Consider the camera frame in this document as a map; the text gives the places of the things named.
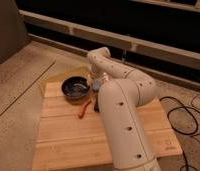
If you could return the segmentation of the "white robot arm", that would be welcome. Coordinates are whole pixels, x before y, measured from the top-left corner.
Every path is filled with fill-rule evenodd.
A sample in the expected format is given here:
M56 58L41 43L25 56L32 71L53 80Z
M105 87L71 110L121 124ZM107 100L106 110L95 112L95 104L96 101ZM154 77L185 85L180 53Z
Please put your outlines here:
M137 114L137 108L156 96L154 79L133 67L115 62L106 47L90 51L94 80L111 76L99 89L98 106L115 171L161 171Z

